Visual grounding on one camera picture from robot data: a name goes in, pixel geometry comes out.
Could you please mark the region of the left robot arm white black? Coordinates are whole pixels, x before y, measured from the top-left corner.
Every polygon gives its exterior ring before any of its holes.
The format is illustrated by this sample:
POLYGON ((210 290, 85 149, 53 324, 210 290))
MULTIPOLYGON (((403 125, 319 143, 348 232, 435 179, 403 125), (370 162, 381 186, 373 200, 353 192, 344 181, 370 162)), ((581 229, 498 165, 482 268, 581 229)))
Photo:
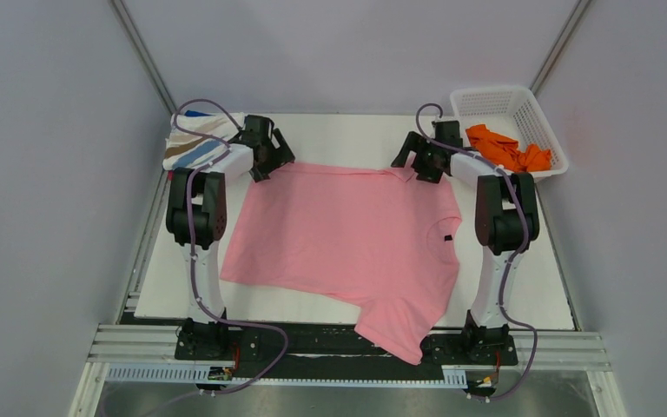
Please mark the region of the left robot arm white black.
POLYGON ((189 291, 175 348, 178 360, 220 360, 232 347, 219 266, 228 225, 227 182, 243 175, 266 181, 295 160, 272 119, 246 115, 241 122, 227 116, 219 121, 219 127, 197 134, 206 151, 170 170, 165 225, 181 248, 189 291))

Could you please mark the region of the pink t-shirt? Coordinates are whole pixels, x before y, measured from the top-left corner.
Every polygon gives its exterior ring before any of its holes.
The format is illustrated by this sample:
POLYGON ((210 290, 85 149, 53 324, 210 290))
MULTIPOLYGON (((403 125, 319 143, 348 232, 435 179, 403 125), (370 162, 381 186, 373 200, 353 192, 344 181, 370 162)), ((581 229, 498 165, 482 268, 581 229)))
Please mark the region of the pink t-shirt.
POLYGON ((220 276, 357 306, 357 334, 417 365, 457 281, 461 222, 452 186, 411 169, 295 163, 248 188, 220 276))

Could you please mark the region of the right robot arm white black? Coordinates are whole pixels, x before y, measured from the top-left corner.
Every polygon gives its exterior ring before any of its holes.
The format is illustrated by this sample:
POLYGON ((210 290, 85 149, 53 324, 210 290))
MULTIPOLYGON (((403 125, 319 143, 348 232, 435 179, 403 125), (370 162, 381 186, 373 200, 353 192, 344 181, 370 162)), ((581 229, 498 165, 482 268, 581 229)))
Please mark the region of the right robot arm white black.
POLYGON ((465 147, 459 121, 433 123, 407 134, 395 168, 410 166, 417 179, 437 183, 443 175, 469 181, 476 189, 475 234, 483 248, 479 286, 466 315, 457 349, 472 362, 483 362, 512 344, 508 311, 513 278, 524 252, 540 230, 534 178, 510 173, 477 150, 465 147))

